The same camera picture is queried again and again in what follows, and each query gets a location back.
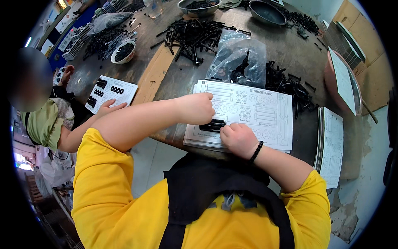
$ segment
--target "instruction sheet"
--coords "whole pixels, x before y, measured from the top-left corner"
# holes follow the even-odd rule
[[[319,174],[326,181],[326,188],[337,188],[343,161],[343,118],[323,107],[323,155]]]
[[[105,101],[110,99],[116,99],[115,103],[110,107],[117,106],[124,102],[127,102],[127,106],[131,104],[131,101],[133,100],[135,92],[138,88],[137,85],[103,75],[101,75],[99,78],[106,80],[107,84],[105,88],[99,87],[97,83],[94,85],[94,89],[91,91],[90,96],[97,101],[94,107],[86,103],[85,107],[87,109],[96,114],[100,106]]]
[[[213,119],[246,124],[268,147],[290,152],[293,144],[292,97],[287,94],[237,84],[199,80],[193,93],[213,94]],[[224,148],[220,134],[187,125],[184,144]]]
[[[333,62],[334,73],[336,74],[337,90],[339,95],[355,115],[354,93],[352,91],[351,78],[348,73],[348,69],[330,47],[329,51]]]

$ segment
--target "metal bowl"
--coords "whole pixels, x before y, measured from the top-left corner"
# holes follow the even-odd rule
[[[269,3],[250,1],[249,8],[252,16],[263,24],[281,26],[287,23],[282,12]]]
[[[216,4],[213,6],[210,6],[207,8],[200,8],[200,9],[187,9],[186,8],[187,5],[191,4],[193,1],[197,1],[197,0],[181,0],[177,4],[177,6],[181,9],[182,13],[188,15],[189,17],[193,17],[193,18],[209,16],[209,15],[213,14],[214,12],[216,12],[217,8],[221,4],[221,0],[214,0],[216,2]]]

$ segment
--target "clear plastic bag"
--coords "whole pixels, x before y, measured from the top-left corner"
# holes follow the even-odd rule
[[[249,50],[249,65],[243,74],[235,74],[233,83],[257,88],[265,87],[267,51],[265,44],[239,31],[223,29],[219,50],[209,67],[206,78],[231,83],[231,74],[240,66]]]
[[[113,27],[123,22],[132,15],[133,14],[131,12],[118,12],[100,15],[94,20],[94,24],[92,24],[93,28],[87,34],[93,35],[99,33],[104,29]]]

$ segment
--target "black apron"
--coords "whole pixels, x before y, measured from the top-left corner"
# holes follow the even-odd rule
[[[65,88],[61,86],[53,86],[51,89],[51,94],[49,98],[63,98],[64,100],[68,101],[70,103],[70,106],[72,108],[73,114],[74,114],[74,121],[73,121],[73,126],[72,126],[72,131],[76,129],[78,126],[80,126],[82,123],[84,123],[87,120],[88,115],[93,115],[92,112],[90,112],[87,108],[84,107],[81,103],[79,103],[73,92],[67,92]],[[26,128],[26,133],[29,136],[30,141],[34,145],[40,145],[33,141],[33,139],[30,137],[29,132],[27,131],[27,121],[29,118],[30,112],[27,112],[25,115],[25,128]]]
[[[248,194],[265,206],[279,228],[279,248],[295,247],[286,208],[268,188],[269,176],[263,170],[188,153],[169,171],[164,171],[164,178],[168,185],[169,221],[160,249],[181,248],[185,226],[199,219],[220,194],[235,191],[244,191],[245,196]]]

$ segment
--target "dark tabletop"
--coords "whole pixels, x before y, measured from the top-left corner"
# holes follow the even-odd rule
[[[133,24],[133,27],[138,23],[141,23],[142,26],[136,29],[138,32],[136,35],[138,38],[136,41],[136,54],[129,63],[116,65],[111,63],[110,58],[105,61],[97,60],[96,54],[83,61],[84,46],[78,57],[70,62],[75,66],[75,73],[71,77],[67,90],[74,92],[77,99],[85,103],[100,75],[136,84],[157,50],[149,49],[152,44],[161,40],[155,38],[156,34],[165,30],[174,20],[182,17],[183,14],[176,6],[177,3],[177,0],[165,2],[163,14],[154,20],[144,16],[145,10],[134,14],[137,21]],[[297,11],[290,5],[286,4],[285,7],[290,11]],[[218,9],[208,19],[224,22],[227,26],[233,25],[238,29],[251,31],[251,38],[259,40],[267,47],[267,56],[264,57],[264,61],[275,61],[275,66],[279,65],[281,68],[287,69],[285,71],[286,74],[291,73],[299,76],[303,85],[304,81],[307,81],[316,88],[316,92],[313,92],[305,86],[313,96],[312,102],[319,104],[319,106],[326,106],[344,119],[344,150],[341,178],[358,177],[356,174],[359,172],[363,147],[362,119],[361,117],[353,117],[352,114],[342,113],[328,94],[324,85],[327,50],[316,39],[316,36],[307,32],[309,37],[304,40],[297,34],[296,27],[287,29],[285,27],[266,26],[255,20],[250,11],[245,11],[242,7],[227,11]],[[127,30],[129,29],[129,21],[129,19],[126,20]],[[322,51],[314,45],[314,42],[322,48]],[[205,78],[207,69],[214,58],[214,53],[205,52],[204,50],[200,52],[198,50],[198,57],[204,59],[203,64],[199,67],[193,66],[191,61],[183,57],[177,62],[173,61],[160,84],[154,101],[176,98],[192,93],[194,84],[199,79]],[[185,124],[176,124],[160,130],[150,137],[185,151],[192,151],[218,159],[228,160],[233,158],[229,153],[184,146],[185,128]],[[311,113],[305,111],[299,114],[296,120],[293,119],[293,150],[291,155],[313,165],[317,142],[317,111]]]

